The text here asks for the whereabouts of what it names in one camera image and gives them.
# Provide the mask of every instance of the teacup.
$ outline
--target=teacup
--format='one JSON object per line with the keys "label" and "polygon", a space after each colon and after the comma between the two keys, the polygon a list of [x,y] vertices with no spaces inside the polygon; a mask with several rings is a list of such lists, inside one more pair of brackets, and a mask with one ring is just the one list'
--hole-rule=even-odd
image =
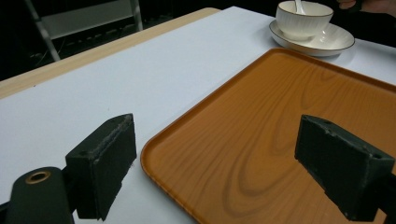
{"label": "teacup", "polygon": [[329,24],[333,10],[319,3],[302,1],[305,15],[297,14],[294,1],[281,2],[276,9],[276,24],[291,40],[307,40]]}

